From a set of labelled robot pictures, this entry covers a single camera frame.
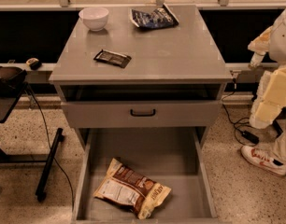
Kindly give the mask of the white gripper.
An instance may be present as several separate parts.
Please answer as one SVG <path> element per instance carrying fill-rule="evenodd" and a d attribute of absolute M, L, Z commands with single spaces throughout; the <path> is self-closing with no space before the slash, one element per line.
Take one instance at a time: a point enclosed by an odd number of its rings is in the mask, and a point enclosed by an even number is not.
<path fill-rule="evenodd" d="M 271 31 L 272 27 L 265 29 L 248 44 L 248 50 L 258 54 L 268 52 Z M 263 101 L 257 105 L 254 117 L 259 121 L 271 124 L 282 108 L 286 106 L 286 65 L 282 65 L 274 72 L 265 71 L 264 75 L 267 78 L 267 85 Z"/>

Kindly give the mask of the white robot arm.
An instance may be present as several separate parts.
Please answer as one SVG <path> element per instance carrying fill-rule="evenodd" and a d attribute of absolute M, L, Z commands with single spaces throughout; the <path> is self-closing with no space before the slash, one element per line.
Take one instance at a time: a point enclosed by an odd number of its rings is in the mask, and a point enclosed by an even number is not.
<path fill-rule="evenodd" d="M 257 68 L 266 53 L 278 63 L 274 72 L 264 72 L 250 115 L 250 124 L 257 129 L 270 125 L 286 106 L 286 8 L 273 25 L 248 44 L 254 54 L 249 68 Z"/>

